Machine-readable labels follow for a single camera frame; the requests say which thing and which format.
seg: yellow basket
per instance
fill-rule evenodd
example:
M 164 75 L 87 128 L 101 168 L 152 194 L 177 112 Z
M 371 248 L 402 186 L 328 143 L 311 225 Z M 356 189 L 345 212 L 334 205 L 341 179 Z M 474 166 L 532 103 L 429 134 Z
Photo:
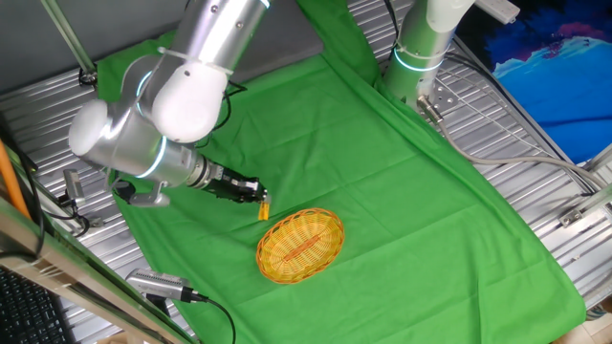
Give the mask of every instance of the yellow basket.
M 257 265 L 276 283 L 297 283 L 327 268 L 343 242 L 344 226 L 336 214 L 319 208 L 301 210 L 261 238 Z

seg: metal rack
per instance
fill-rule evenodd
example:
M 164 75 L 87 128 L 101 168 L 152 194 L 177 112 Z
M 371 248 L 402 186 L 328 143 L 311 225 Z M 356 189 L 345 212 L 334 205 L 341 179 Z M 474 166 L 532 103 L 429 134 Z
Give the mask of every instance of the metal rack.
M 52 9 L 56 6 L 54 0 L 43 0 L 43 3 L 51 4 Z M 349 0 L 348 3 L 349 11 L 383 68 L 395 39 L 383 1 Z M 393 3 L 401 24 L 412 2 L 396 0 Z M 80 55 L 77 60 L 85 73 L 71 71 L 2 95 L 0 112 L 21 148 L 39 165 L 36 177 L 45 189 L 55 196 L 60 195 L 65 187 L 62 170 L 74 168 L 78 171 L 87 196 L 87 205 L 79 212 L 85 216 L 99 216 L 104 222 L 103 227 L 91 229 L 79 241 L 124 278 L 132 269 L 146 269 L 148 264 L 113 196 L 104 189 L 106 176 L 75 157 L 68 147 L 72 117 L 85 102 L 96 97 L 96 92 L 94 87 L 79 83 L 80 76 L 91 74 L 91 66 L 81 63 L 81 60 L 86 61 L 82 56 L 86 54 L 78 40 L 71 38 L 76 35 L 70 33 L 67 20 L 60 19 L 55 23 L 66 32 L 64 37 L 69 45 L 75 46 L 73 52 Z M 511 110 L 508 100 L 474 70 L 445 61 L 438 82 L 443 96 L 438 99 L 439 109 L 457 143 L 469 153 L 493 158 L 525 154 L 566 158 L 522 108 L 519 107 L 520 112 Z M 551 251 L 585 297 L 587 307 L 612 293 L 612 225 L 607 195 L 600 194 L 601 200 L 589 204 L 590 198 L 584 197 L 588 192 L 584 184 L 564 169 L 551 165 L 520 163 L 475 167 Z M 612 182 L 612 148 L 587 167 L 608 183 Z M 580 212 L 579 220 L 565 226 L 563 216 L 576 210 Z M 67 300 L 62 303 L 79 343 L 95 343 L 120 330 L 99 317 L 103 315 L 100 312 L 91 312 L 89 308 L 86 311 Z M 168 306 L 174 322 L 194 337 L 174 305 L 169 303 Z

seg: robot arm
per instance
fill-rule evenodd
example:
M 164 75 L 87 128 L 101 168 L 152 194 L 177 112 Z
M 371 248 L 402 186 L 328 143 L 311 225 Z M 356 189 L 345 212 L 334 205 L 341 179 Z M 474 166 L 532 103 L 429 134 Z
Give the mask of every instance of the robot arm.
M 195 0 L 186 9 L 171 48 L 162 57 L 133 62 L 116 103 L 92 100 L 69 133 L 73 152 L 87 161 L 156 183 L 131 203 L 169 203 L 160 190 L 187 186 L 239 203 L 263 202 L 267 191 L 184 143 L 214 127 L 228 79 L 269 3 L 267 0 Z

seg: white cable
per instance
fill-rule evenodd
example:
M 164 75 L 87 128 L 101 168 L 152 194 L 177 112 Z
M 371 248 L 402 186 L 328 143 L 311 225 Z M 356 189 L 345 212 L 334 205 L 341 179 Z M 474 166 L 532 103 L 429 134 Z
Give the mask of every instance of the white cable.
M 461 154 L 464 158 L 466 158 L 469 161 L 476 162 L 476 163 L 482 163 L 482 164 L 506 164 L 506 163 L 519 163 L 519 162 L 531 162 L 531 161 L 532 162 L 546 162 L 546 163 L 551 163 L 551 164 L 555 164 L 557 166 L 568 168 L 568 169 L 578 173 L 582 177 L 592 181 L 593 183 L 595 183 L 601 189 L 604 189 L 604 188 L 607 187 L 606 183 L 604 183 L 601 179 L 597 178 L 591 172 L 588 172 L 585 169 L 582 169 L 582 168 L 580 168 L 580 167 L 578 167 L 578 166 L 576 166 L 576 165 L 574 165 L 572 163 L 565 162 L 565 161 L 562 161 L 562 160 L 559 160 L 559 159 L 555 159 L 555 158 L 549 158 L 549 157 L 516 157 L 516 158 L 507 158 L 507 159 L 482 159 L 482 158 L 477 158 L 475 156 L 472 156 L 472 155 L 464 152 L 461 148 L 459 148 L 457 143 L 455 143 L 455 141 L 450 136 L 450 133 L 448 132 L 447 126 L 444 124 L 444 121 L 438 122 L 438 125 L 440 126 L 440 130 L 442 131 L 442 134 L 444 134 L 444 136 L 447 138 L 448 143 L 450 143 L 450 145 L 457 152 L 459 152 L 459 154 Z
M 459 77 L 459 78 L 461 78 L 461 79 L 463 79 L 463 80 L 466 80 L 467 82 L 471 83 L 471 84 L 472 84 L 474 87 L 476 87 L 476 88 L 478 89 L 478 91 L 483 91 L 483 92 L 484 92 L 484 90 L 482 90 L 482 89 L 481 89 L 481 88 L 479 88 L 479 87 L 478 87 L 476 84 L 474 84 L 473 82 L 471 82 L 471 81 L 467 80 L 466 78 L 464 78 L 464 77 L 462 77 L 462 76 L 460 76 L 460 75 L 458 75 L 458 74 L 456 74 L 456 73 L 453 73 L 453 72 L 451 72 L 451 71 L 444 70 L 444 69 L 442 69 L 442 68 L 440 68 L 440 70 L 441 70 L 441 71 L 443 71 L 443 72 L 446 72 L 446 73 L 452 74 L 452 75 L 454 75 L 454 76 L 456 76 L 456 77 Z M 540 152 L 540 153 L 544 153 L 544 154 L 546 154 L 546 155 L 547 155 L 547 156 L 549 156 L 549 157 L 553 157 L 553 155 L 551 155 L 550 153 L 548 153 L 548 152 L 546 152 L 545 150 L 541 149 L 540 147 L 538 147 L 538 146 L 536 146 L 536 145 L 534 145 L 534 144 L 531 144 L 531 143 L 527 142 L 526 140 L 524 140 L 524 139 L 520 138 L 520 137 L 519 137 L 517 134 L 513 133 L 512 131 L 510 131 L 510 130 L 509 130 L 508 128 L 506 128 L 505 126 L 503 126 L 503 125 L 499 124 L 499 123 L 498 123 L 496 120 L 491 119 L 489 116 L 485 115 L 485 114 L 484 114 L 482 111 L 480 111 L 480 110 L 476 109 L 474 106 L 472 106 L 472 105 L 471 105 L 471 104 L 469 104 L 467 101 L 465 101 L 465 100 L 464 100 L 462 97 L 459 97 L 459 95 L 458 95 L 456 92 L 452 91 L 452 90 L 450 89 L 450 87 L 449 87 L 449 86 L 448 86 L 446 83 L 444 83 L 442 80 L 440 80 L 439 78 L 437 78 L 437 77 L 436 77 L 436 80 L 438 80 L 438 82 L 440 82 L 440 84 L 441 84 L 442 86 L 446 87 L 446 88 L 447 88 L 447 90 L 449 90 L 449 91 L 450 91 L 450 92 L 451 92 L 451 93 L 452 93 L 452 94 L 453 94 L 455 97 L 457 97 L 457 99 L 458 99 L 459 101 L 461 101 L 461 102 L 463 102 L 464 104 L 466 104 L 467 106 L 469 106 L 469 107 L 470 107 L 470 108 L 471 108 L 473 111 L 475 111 L 477 114 L 479 114 L 480 116 L 482 116 L 484 119 L 488 120 L 490 123 L 493 123 L 493 124 L 497 125 L 499 128 L 501 128 L 501 129 L 502 129 L 503 131 L 505 131 L 506 133 L 510 134 L 510 135 L 511 135 L 512 137 L 514 137 L 515 139 L 517 139 L 517 140 L 519 140 L 520 142 L 522 142 L 522 143 L 524 143 L 524 144 L 526 144 L 526 145 L 528 145 L 528 146 L 530 146 L 530 147 L 534 148 L 534 149 L 535 149 L 535 150 L 537 150 L 538 152 Z M 497 103 L 499 106 L 501 106 L 502 108 L 504 108 L 504 106 L 502 106 L 501 104 L 499 104 L 499 102 L 497 102 L 497 101 L 496 101 L 496 103 Z

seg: green cloth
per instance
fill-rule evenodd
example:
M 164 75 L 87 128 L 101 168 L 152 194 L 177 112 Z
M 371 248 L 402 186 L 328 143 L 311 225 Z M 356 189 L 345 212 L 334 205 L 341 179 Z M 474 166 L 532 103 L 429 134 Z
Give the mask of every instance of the green cloth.
M 582 299 L 529 227 L 388 95 L 345 2 L 299 3 L 325 52 L 250 81 L 202 149 L 260 178 L 271 219 L 257 221 L 257 204 L 186 187 L 165 189 L 164 208 L 118 200 L 152 268 L 224 305 L 238 343 L 549 343 L 581 323 Z M 127 66 L 145 50 L 101 61 L 100 94 L 116 98 L 109 92 L 123 73 L 102 67 Z M 258 270 L 257 243 L 309 207 L 338 214 L 342 251 L 310 279 L 275 284 Z M 177 307 L 204 342 L 230 342 L 227 318 L 211 305 Z

